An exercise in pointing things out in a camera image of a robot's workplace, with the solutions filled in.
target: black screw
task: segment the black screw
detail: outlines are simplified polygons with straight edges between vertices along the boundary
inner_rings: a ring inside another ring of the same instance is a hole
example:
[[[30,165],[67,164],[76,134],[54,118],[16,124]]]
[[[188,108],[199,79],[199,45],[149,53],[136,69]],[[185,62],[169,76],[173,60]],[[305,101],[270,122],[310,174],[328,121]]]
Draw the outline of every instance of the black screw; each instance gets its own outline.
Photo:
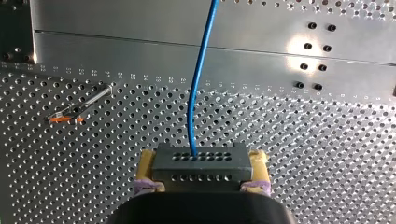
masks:
[[[312,49],[312,45],[310,43],[304,44],[305,49]]]
[[[323,46],[323,50],[326,52],[330,52],[332,50],[332,46],[325,45],[325,46]]]
[[[314,85],[314,89],[317,90],[317,91],[321,91],[321,90],[323,90],[323,86],[320,85],[320,84],[315,84]]]
[[[10,60],[12,58],[12,55],[11,54],[9,54],[9,53],[4,53],[3,54],[3,60],[4,61],[8,61],[8,60]]]
[[[315,30],[317,28],[317,24],[314,22],[309,22],[308,28],[311,30]]]
[[[296,82],[296,83],[294,83],[294,86],[297,87],[298,89],[302,89],[304,87],[304,83],[303,82]]]
[[[300,65],[300,68],[303,69],[303,70],[306,70],[306,69],[308,69],[308,64],[302,63],[302,64]]]
[[[319,70],[322,71],[322,72],[324,72],[324,71],[327,70],[327,66],[324,65],[324,64],[321,64],[321,65],[319,66]]]
[[[330,32],[334,32],[336,29],[337,29],[337,27],[335,25],[329,25],[327,27],[327,30],[330,31]]]

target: perforated aluminum sheet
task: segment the perforated aluminum sheet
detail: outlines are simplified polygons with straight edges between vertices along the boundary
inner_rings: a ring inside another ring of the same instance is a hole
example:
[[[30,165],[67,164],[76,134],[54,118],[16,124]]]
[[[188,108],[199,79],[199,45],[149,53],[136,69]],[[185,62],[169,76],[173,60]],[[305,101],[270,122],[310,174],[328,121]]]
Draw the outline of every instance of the perforated aluminum sheet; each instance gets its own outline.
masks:
[[[184,89],[119,84],[70,126],[42,120],[90,84],[22,72],[1,81],[5,223],[104,222],[132,196],[139,149],[188,144]],[[200,146],[241,141],[269,153],[274,197],[300,223],[394,218],[395,107],[202,89],[196,115]]]

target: metal rod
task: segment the metal rod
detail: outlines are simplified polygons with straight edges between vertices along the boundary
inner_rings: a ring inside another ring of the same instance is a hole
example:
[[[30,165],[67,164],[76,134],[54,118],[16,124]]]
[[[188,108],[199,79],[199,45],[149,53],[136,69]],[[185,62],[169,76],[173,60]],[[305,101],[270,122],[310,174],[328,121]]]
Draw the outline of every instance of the metal rod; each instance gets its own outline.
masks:
[[[109,93],[111,93],[111,87],[108,87],[108,88],[102,90],[101,92],[99,92],[98,94],[96,94],[95,96],[93,96],[90,100],[88,100],[87,102],[84,103],[84,106],[92,105],[97,100],[99,100],[100,98],[102,98],[103,96],[105,96]]]

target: screw hole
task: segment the screw hole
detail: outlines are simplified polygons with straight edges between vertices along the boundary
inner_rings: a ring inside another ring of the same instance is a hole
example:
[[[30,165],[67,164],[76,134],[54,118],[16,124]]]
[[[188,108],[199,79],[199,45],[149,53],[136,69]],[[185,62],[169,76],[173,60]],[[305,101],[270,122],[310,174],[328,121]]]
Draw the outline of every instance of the screw hole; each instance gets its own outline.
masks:
[[[329,25],[327,27],[327,30],[330,31],[330,32],[334,32],[336,29],[337,29],[337,27],[335,25]]]
[[[329,45],[325,45],[325,46],[323,46],[323,50],[326,52],[330,52],[330,51],[332,51],[332,47]]]
[[[300,65],[300,68],[303,69],[303,70],[306,70],[306,69],[308,69],[308,64],[302,63],[302,64]]]
[[[315,84],[314,89],[317,91],[321,91],[321,90],[323,90],[323,86],[320,84]]]
[[[303,82],[296,82],[294,84],[295,87],[297,87],[298,89],[302,89],[304,87],[304,83]]]
[[[314,30],[314,29],[316,29],[316,28],[317,28],[317,24],[316,24],[316,23],[314,23],[314,22],[309,22],[309,24],[308,24],[308,28],[309,28],[309,29],[311,29],[311,30]]]
[[[312,49],[312,45],[310,43],[304,44],[305,49]]]
[[[322,72],[324,72],[324,71],[327,70],[327,66],[324,65],[324,64],[321,64],[321,65],[319,66],[319,70],[322,71]]]

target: blue wire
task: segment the blue wire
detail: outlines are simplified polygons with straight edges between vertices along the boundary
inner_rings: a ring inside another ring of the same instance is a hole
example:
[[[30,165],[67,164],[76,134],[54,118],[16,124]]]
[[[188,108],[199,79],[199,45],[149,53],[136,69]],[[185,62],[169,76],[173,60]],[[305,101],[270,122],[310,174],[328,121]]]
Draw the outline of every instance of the blue wire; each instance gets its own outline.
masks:
[[[204,37],[202,38],[201,48],[199,50],[197,64],[195,66],[194,77],[191,84],[191,92],[189,98],[189,106],[187,110],[187,131],[189,134],[190,150],[193,157],[197,156],[197,147],[195,145],[195,134],[194,134],[194,106],[195,98],[197,94],[199,79],[202,73],[202,67],[204,65],[207,44],[209,42],[210,33],[212,31],[213,22],[216,17],[216,11],[218,10],[219,0],[212,0],[210,6],[209,15],[207,16],[206,27]]]

